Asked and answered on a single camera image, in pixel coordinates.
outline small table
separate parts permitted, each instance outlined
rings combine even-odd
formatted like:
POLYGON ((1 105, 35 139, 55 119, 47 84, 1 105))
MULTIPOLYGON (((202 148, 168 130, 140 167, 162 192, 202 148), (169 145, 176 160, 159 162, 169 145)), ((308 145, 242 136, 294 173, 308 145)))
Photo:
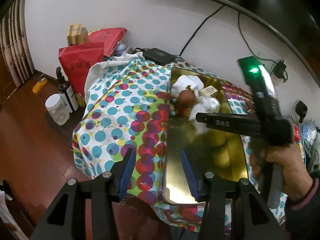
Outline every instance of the small table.
POLYGON ((64 125, 58 125, 51 117, 49 112, 44 114, 47 125, 53 129, 72 149, 72 134, 75 127, 81 122, 85 107, 79 106, 78 109, 70 114, 68 121, 64 125))

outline white wall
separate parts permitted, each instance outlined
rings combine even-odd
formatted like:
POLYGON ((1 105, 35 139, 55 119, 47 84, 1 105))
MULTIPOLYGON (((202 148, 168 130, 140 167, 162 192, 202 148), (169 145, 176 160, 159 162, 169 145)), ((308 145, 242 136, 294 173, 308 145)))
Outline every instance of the white wall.
MULTIPOLYGON (((35 68, 55 76, 58 49, 67 44, 69 24, 82 23, 88 30, 125 27, 127 45, 178 54, 198 25, 219 7, 208 0, 26 0, 26 34, 35 68)), ((241 27, 255 53, 283 58, 287 65, 289 80, 276 87, 282 112, 294 113, 295 104, 302 100, 309 109, 307 118, 320 125, 320 89, 300 60, 243 15, 241 27)), ((224 7, 200 29, 183 57, 248 90, 236 60, 250 55, 237 28, 237 12, 224 7)))

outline wooden door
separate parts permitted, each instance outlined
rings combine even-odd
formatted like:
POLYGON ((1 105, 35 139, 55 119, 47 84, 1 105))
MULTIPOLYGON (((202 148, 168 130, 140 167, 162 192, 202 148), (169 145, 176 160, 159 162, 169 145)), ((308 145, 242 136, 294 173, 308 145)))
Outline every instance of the wooden door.
POLYGON ((16 86, 13 83, 2 53, 0 52, 0 104, 3 104, 15 89, 16 86))

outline red bag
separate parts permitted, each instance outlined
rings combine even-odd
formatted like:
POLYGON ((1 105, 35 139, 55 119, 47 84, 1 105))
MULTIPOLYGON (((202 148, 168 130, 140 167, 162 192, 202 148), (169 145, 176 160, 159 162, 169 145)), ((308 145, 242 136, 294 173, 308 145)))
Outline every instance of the red bag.
POLYGON ((90 33, 88 40, 89 42, 104 42, 103 55, 110 57, 126 32, 125 28, 101 29, 90 33))
POLYGON ((103 42, 87 42, 59 49, 59 61, 77 95, 77 101, 79 96, 84 99, 84 84, 89 69, 103 61, 103 49, 103 42))

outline pink sleeve cuff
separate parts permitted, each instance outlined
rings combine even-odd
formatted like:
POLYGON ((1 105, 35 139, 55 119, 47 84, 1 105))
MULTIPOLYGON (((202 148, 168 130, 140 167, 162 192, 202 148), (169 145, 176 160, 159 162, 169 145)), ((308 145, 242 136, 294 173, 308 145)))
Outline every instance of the pink sleeve cuff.
POLYGON ((303 201, 301 201, 299 204, 292 206, 291 210, 299 210, 305 207, 306 205, 308 205, 311 199, 313 198, 313 196, 315 195, 315 193, 317 192, 318 187, 319 187, 319 179, 316 178, 315 185, 313 186, 309 194, 306 196, 306 198, 303 201))

